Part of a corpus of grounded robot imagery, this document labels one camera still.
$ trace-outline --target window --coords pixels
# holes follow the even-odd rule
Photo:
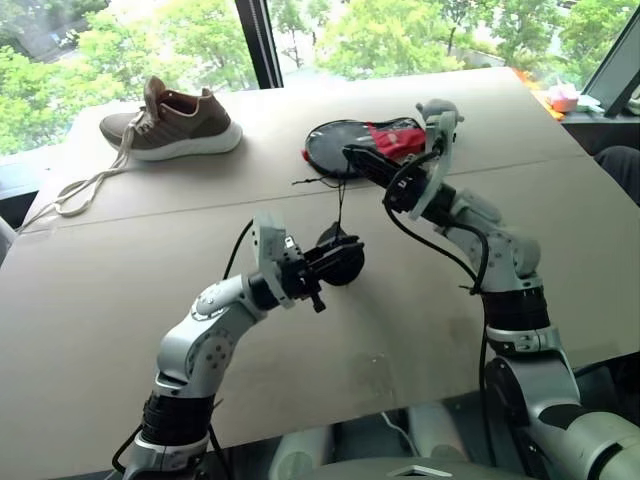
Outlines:
[[[507,65],[582,88],[640,0],[264,2],[272,32],[261,24],[256,51],[272,33],[265,62],[285,87]],[[0,0],[0,157],[61,142],[87,106],[140,99],[151,74],[189,92],[258,88],[255,25],[238,11],[261,5]]]
[[[268,0],[284,84],[512,66],[582,88],[638,0]]]
[[[232,1],[2,0],[0,155],[61,142],[80,110],[139,100],[151,74],[257,88]]]

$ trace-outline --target sneaker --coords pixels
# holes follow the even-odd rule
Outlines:
[[[167,90],[162,80],[151,77],[144,87],[144,102],[142,113],[118,113],[100,122],[102,135],[119,149],[133,121],[132,138],[127,139],[131,158],[153,161],[223,153],[242,138],[240,126],[207,88],[199,97],[186,95]]]

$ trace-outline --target green foliage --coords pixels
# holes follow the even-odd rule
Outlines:
[[[565,80],[584,86],[638,7],[638,0],[580,0],[560,34]]]
[[[502,39],[498,52],[509,66],[537,68],[560,23],[555,0],[502,0],[502,8],[493,29],[493,35]]]
[[[478,26],[480,20],[493,19],[493,9],[498,0],[438,0],[441,5],[440,14],[449,24],[447,37],[447,53],[451,55],[451,47],[463,48],[455,42],[455,34],[458,29],[464,27],[470,30]]]
[[[310,29],[302,16],[300,0],[272,0],[269,12],[276,30],[291,36],[292,46],[282,50],[282,53],[296,62],[296,67],[302,66],[302,58],[298,52],[296,32],[309,33]]]
[[[318,41],[318,31],[323,29],[329,21],[330,11],[331,5],[328,0],[309,0],[307,4],[307,15],[311,24],[314,45]]]
[[[58,143],[81,108],[105,103],[119,89],[86,65],[32,62],[10,47],[1,47],[0,153]]]
[[[456,32],[453,37],[453,45],[462,50],[476,50],[489,55],[498,55],[498,49],[494,44],[475,39],[471,32]]]
[[[241,90],[255,85],[255,74],[237,15],[225,0],[175,0],[159,12],[163,39],[182,55],[180,65],[166,65],[164,77],[176,83],[170,72],[184,72],[192,62],[190,80]]]
[[[140,97],[140,85],[149,75],[156,55],[150,25],[144,21],[120,24],[104,10],[88,15],[90,30],[78,36],[78,53],[98,74],[108,74],[123,86],[123,100]]]
[[[348,79],[458,70],[434,42],[446,33],[439,6],[421,0],[352,0],[330,25],[317,63]]]
[[[330,10],[328,0],[309,0],[307,5],[307,13],[318,27],[324,27],[327,24]]]

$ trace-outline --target white shoelace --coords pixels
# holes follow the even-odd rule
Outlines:
[[[60,193],[58,193],[58,196],[54,201],[42,207],[33,217],[23,223],[22,226],[18,229],[18,233],[24,231],[24,229],[32,225],[40,218],[49,214],[52,210],[55,210],[55,212],[61,217],[67,218],[75,217],[76,215],[80,215],[81,213],[85,212],[93,203],[93,200],[95,199],[96,194],[98,193],[98,190],[102,185],[102,182],[104,182],[109,177],[113,177],[114,175],[118,175],[119,173],[124,172],[131,156],[131,145],[133,143],[135,127],[143,118],[144,113],[145,111],[141,110],[140,113],[138,113],[124,129],[124,132],[122,134],[122,141],[120,142],[120,148],[118,149],[118,155],[108,169],[96,173],[87,180],[78,180],[64,187],[62,190],[60,190]],[[62,208],[65,202],[75,197],[78,193],[86,190],[87,188],[91,188],[91,190],[89,192],[89,196],[82,203],[82,205],[69,210],[64,210]]]

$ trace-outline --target pink object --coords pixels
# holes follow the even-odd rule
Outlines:
[[[546,100],[549,105],[561,113],[573,112],[578,106],[578,93],[571,84],[555,85],[547,91]]]

